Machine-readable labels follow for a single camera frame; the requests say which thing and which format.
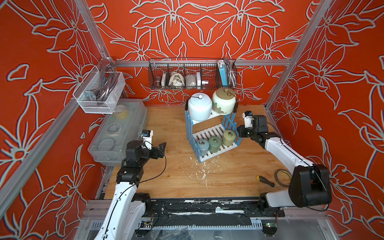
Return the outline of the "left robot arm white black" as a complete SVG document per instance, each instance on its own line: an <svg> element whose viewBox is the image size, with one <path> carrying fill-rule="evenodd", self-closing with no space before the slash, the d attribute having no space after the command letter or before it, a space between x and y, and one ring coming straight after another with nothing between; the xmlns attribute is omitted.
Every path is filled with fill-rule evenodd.
<svg viewBox="0 0 384 240"><path fill-rule="evenodd" d="M151 208L149 194L137 193L144 165L150 159L165 158L167 143L154 146L148 141L127 144L126 158L117 174L115 192L96 240L130 240L140 220Z"/></svg>

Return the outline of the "small green tea canister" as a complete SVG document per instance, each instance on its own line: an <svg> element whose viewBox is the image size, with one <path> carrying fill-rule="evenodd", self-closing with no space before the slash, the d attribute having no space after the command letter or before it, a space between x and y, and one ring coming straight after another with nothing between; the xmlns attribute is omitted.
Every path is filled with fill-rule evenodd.
<svg viewBox="0 0 384 240"><path fill-rule="evenodd" d="M217 153L222 145L222 139L218 136L212 136L209 138L209 151L214 154Z"/></svg>

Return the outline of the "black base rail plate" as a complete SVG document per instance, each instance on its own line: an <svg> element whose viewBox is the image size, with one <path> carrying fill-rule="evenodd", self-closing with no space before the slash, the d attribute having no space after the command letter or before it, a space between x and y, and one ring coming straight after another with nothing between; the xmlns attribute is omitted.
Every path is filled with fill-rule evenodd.
<svg viewBox="0 0 384 240"><path fill-rule="evenodd" d="M258 197L152 199L141 217L155 228L256 229L277 224L285 217L282 208L267 208Z"/></svg>

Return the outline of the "small blue tea canister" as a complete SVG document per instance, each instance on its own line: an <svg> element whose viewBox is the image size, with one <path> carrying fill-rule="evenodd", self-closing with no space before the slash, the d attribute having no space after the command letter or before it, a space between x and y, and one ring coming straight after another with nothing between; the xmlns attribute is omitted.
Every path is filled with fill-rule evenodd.
<svg viewBox="0 0 384 240"><path fill-rule="evenodd" d="M199 155L201 157L205 156L208 154L209 148L210 148L210 143L208 140L201 139L197 141L197 146L199 150Z"/></svg>

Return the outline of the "blue white slatted shelf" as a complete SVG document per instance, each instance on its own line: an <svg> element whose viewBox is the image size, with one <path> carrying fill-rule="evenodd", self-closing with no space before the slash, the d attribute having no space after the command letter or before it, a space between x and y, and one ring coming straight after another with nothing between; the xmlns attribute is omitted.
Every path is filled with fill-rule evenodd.
<svg viewBox="0 0 384 240"><path fill-rule="evenodd" d="M199 121L192 120L190 118L190 115L187 111L187 107L185 107L185 121L186 121L186 133L187 133L187 139L194 151L194 154L196 155L196 158L198 159L199 163L206 162L207 160L210 160L216 156L219 156L220 154L226 153L230 150L233 150L237 148L242 138L239 137L239 133L237 132L237 123L235 121L236 113L232 112L229 115L221 115L223 118L222 123L215 125L213 127L207 128L205 130L199 131L194 133L194 125L199 124ZM212 154L210 151L208 151L208 154L201 157L199 155L199 150L197 146L197 141L201 139L205 139L209 141L209 138L212 136L218 136L222 139L223 133L225 130L232 130L236 133L236 139L234 143L227 147L224 145L221 145L219 151L217 153Z"/></svg>

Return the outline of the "clear mesh wall basket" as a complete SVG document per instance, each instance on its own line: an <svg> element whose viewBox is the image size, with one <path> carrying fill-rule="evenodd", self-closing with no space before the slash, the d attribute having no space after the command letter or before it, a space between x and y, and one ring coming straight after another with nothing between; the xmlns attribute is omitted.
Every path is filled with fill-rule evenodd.
<svg viewBox="0 0 384 240"><path fill-rule="evenodd" d="M123 73L93 67L73 97L86 114L112 114L124 87Z"/></svg>

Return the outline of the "small yellow-green tea canister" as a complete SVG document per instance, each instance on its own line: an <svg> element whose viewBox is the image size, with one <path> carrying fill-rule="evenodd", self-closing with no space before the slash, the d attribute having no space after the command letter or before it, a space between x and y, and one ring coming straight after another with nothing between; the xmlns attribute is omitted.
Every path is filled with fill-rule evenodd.
<svg viewBox="0 0 384 240"><path fill-rule="evenodd" d="M236 139L236 133L232 130L225 130L222 137L222 144L224 146L231 146Z"/></svg>

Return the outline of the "beige cloth in basket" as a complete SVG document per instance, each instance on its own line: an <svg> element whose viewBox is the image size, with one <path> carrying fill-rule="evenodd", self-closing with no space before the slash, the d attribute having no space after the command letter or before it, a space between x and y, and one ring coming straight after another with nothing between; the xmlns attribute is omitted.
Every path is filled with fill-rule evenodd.
<svg viewBox="0 0 384 240"><path fill-rule="evenodd" d="M178 72L172 72L168 86L172 88L182 88L185 86L185 78Z"/></svg>

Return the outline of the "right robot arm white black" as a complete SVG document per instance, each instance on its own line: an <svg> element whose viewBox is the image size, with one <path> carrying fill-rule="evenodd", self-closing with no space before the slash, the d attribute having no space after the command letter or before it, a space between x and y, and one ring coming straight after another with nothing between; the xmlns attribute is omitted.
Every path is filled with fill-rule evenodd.
<svg viewBox="0 0 384 240"><path fill-rule="evenodd" d="M241 138L249 138L273 154L291 174L286 190L261 194L261 210L281 207L310 208L332 202L330 172L324 165L305 159L276 133L270 132L267 117L243 113L244 125L237 127Z"/></svg>

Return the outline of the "tape roll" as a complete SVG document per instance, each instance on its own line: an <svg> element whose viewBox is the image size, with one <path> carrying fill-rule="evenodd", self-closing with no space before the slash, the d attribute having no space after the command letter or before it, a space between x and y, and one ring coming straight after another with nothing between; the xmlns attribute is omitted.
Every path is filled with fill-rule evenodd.
<svg viewBox="0 0 384 240"><path fill-rule="evenodd" d="M292 175L284 169L278 169L274 173L274 178L278 185L288 188L291 183Z"/></svg>

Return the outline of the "yellow black screwdriver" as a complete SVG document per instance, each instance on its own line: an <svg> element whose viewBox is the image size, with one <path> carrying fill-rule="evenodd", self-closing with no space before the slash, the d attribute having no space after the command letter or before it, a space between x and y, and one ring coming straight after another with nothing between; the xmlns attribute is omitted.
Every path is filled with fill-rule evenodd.
<svg viewBox="0 0 384 240"><path fill-rule="evenodd" d="M280 187L277 187L273 182L269 181L268 179L266 179L265 177L262 177L260 175L257 175L257 180L265 185L268 185L272 188L276 188L278 190L282 190Z"/></svg>

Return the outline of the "clear plastic storage box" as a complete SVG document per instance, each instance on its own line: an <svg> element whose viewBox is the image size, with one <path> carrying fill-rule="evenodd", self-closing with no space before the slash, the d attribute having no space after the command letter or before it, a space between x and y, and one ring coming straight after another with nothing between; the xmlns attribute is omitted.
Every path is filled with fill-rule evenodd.
<svg viewBox="0 0 384 240"><path fill-rule="evenodd" d="M88 152L104 166L120 164L126 158L127 144L141 140L147 127L148 114L142 100L120 99L113 114L104 118Z"/></svg>

